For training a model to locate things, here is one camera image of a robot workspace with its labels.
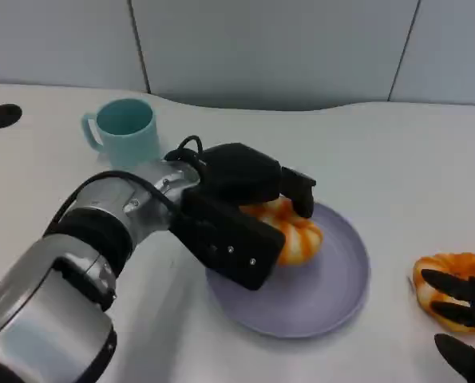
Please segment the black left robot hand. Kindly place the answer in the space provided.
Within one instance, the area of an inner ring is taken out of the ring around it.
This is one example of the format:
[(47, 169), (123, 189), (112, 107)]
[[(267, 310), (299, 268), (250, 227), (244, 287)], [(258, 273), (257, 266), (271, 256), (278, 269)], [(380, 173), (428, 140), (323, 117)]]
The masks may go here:
[(208, 190), (236, 206), (267, 203), (287, 197), (295, 213), (310, 218), (314, 211), (316, 181), (245, 144), (222, 144), (204, 150)]

